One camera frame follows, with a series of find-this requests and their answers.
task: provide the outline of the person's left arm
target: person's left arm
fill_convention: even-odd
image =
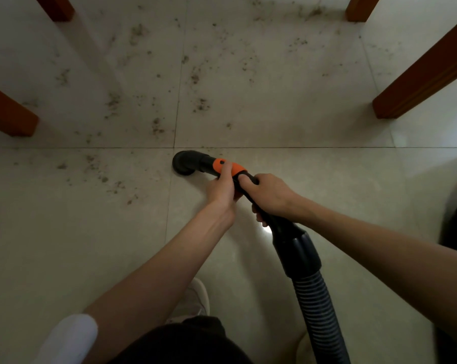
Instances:
[[[232,164],[207,188],[207,205],[154,257],[85,309],[98,325],[84,364],[105,363],[164,324],[189,283],[235,220]]]

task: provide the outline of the white sneaker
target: white sneaker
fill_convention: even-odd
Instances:
[[[185,319],[197,315],[210,315],[210,300],[205,285],[196,277],[188,285],[185,294],[178,302],[171,317],[166,321],[169,323],[181,323]]]
[[[309,339],[307,332],[304,334],[297,346],[296,364],[316,364],[311,340]]]

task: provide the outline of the person's right arm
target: person's right arm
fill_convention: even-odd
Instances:
[[[311,228],[457,339],[457,251],[332,211],[274,175],[256,177],[259,185],[238,180],[259,207]]]

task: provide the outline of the beige floor tile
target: beige floor tile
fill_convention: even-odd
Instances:
[[[272,172],[300,194],[345,214],[419,235],[395,149],[205,151],[253,174]],[[202,207],[209,178],[200,173],[173,176],[167,239]],[[432,362],[430,323],[350,257],[314,232],[310,235],[353,362]],[[198,275],[207,286],[212,314],[255,362],[290,362],[304,324],[271,235],[255,222],[245,199],[235,225]]]
[[[0,149],[0,363],[164,244],[172,149]]]
[[[400,148],[398,152],[422,235],[437,242],[443,217],[457,207],[457,148]]]
[[[175,146],[393,146],[346,4],[189,0]]]
[[[380,0],[362,27],[381,92],[457,24],[457,0]],[[397,147],[457,147],[457,80],[391,124]]]
[[[40,117],[0,147],[172,147],[186,0],[0,0],[0,89]]]

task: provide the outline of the brown wooden table leg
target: brown wooden table leg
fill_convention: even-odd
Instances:
[[[373,100],[379,119],[396,119],[457,79],[457,25]]]
[[[346,19],[349,22],[366,22],[377,3],[378,0],[350,0],[346,8]]]
[[[38,116],[0,91],[0,130],[11,136],[31,136]]]
[[[68,0],[37,0],[43,10],[54,22],[69,22],[75,9]]]

